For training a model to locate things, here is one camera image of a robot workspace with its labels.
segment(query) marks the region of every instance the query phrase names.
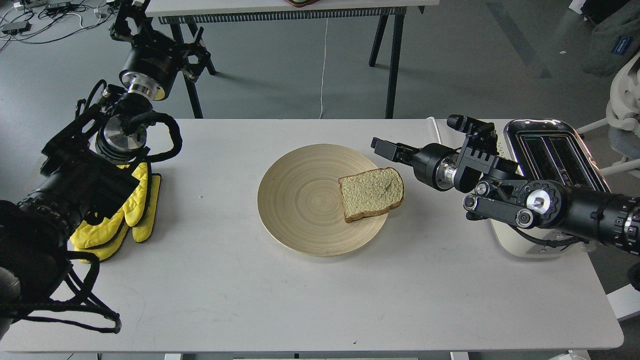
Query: gray floor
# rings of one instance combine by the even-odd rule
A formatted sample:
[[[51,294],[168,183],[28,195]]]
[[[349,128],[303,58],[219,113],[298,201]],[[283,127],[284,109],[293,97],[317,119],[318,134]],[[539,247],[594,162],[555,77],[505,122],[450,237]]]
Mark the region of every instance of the gray floor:
[[[7,3],[0,0],[3,13]],[[410,8],[404,27],[396,118],[442,118],[450,113],[494,119],[546,117],[579,127],[603,117],[612,77],[596,78],[581,71],[589,32],[582,17],[566,8],[568,3],[442,0],[424,15]],[[522,58],[515,51],[513,33],[509,37],[503,31],[505,19],[511,19],[522,33],[523,37],[515,39],[517,44],[522,45],[523,39],[530,44],[536,66],[530,56]],[[93,21],[92,14],[86,13],[85,26]],[[376,24],[375,18],[329,20],[325,118],[384,116],[391,28],[379,65],[372,69],[367,60]],[[325,20],[205,24],[204,38],[220,71],[214,77],[205,74],[198,82],[205,118],[317,118],[325,26]],[[78,18],[69,17],[39,40],[65,35],[77,27]],[[168,26],[156,28],[170,33]],[[76,100],[86,97],[98,79],[117,83],[128,49],[128,44],[110,40],[104,25],[53,44],[14,42],[0,53],[0,144],[6,144],[9,137],[24,139],[17,145],[0,146],[0,199],[21,200],[37,185],[33,174],[42,144],[73,119]],[[170,98],[155,107],[176,119],[193,117],[181,78]],[[38,124],[36,131],[33,124]],[[589,133],[586,141],[600,164],[617,160],[604,130]],[[614,191],[640,195],[640,181],[633,177],[622,174],[608,180]],[[591,259],[606,292],[626,285],[625,273],[637,261],[613,249],[599,249]],[[619,349],[590,352],[592,359],[637,357],[640,320],[626,320],[621,325],[625,344]],[[0,359],[57,360],[69,355],[1,353]],[[554,355],[557,352],[483,352],[470,358],[542,360]],[[449,357],[440,352],[416,356],[423,360]],[[71,359],[94,358],[95,354],[75,354]],[[162,355],[105,354],[103,359],[151,360],[162,359]]]

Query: screw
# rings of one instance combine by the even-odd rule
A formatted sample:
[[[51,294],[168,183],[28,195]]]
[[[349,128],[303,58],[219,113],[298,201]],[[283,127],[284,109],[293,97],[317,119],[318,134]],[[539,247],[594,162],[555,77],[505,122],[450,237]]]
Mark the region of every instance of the screw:
[[[489,187],[486,185],[486,183],[478,183],[478,185],[476,186],[476,193],[478,195],[486,194],[487,190],[489,190]]]

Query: power strip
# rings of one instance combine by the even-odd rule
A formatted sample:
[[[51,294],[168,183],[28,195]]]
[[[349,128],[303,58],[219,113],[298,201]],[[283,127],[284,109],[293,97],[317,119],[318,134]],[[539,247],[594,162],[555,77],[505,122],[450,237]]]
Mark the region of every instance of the power strip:
[[[31,24],[28,21],[10,22],[5,24],[0,31],[7,35],[17,35],[31,29]]]

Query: white cable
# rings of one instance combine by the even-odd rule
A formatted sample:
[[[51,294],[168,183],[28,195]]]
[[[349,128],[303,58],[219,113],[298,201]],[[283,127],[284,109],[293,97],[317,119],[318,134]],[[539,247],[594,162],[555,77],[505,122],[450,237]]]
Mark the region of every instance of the white cable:
[[[86,27],[82,26],[82,16],[80,14],[74,13],[74,12],[68,12],[68,13],[71,14],[71,15],[75,15],[75,16],[79,17],[80,18],[80,28],[81,29],[86,29]]]
[[[440,137],[440,130],[438,129],[438,123],[436,122],[436,118],[430,116],[426,120],[431,120],[433,122],[433,127],[436,129],[436,136],[438,137],[438,143],[442,145],[442,138]]]
[[[326,20],[326,27],[324,28],[324,62],[322,64],[322,83],[320,84],[320,117],[324,114],[324,104],[323,104],[323,88],[324,88],[324,70],[326,69],[326,35],[329,31],[329,18]]]
[[[100,22],[100,18],[98,18],[98,21],[95,24],[85,27],[85,26],[82,26],[82,15],[80,15],[78,13],[75,13],[75,12],[68,12],[68,13],[70,13],[72,15],[75,15],[75,16],[80,18],[80,28],[81,29],[93,29],[98,24],[98,22]]]

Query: slice of bread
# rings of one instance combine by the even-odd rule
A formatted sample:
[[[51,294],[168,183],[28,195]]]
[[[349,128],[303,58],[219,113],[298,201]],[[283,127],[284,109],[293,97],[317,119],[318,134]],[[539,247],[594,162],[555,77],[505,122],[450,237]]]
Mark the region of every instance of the slice of bread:
[[[341,177],[338,183],[347,223],[388,213],[404,199],[402,177],[392,167]]]

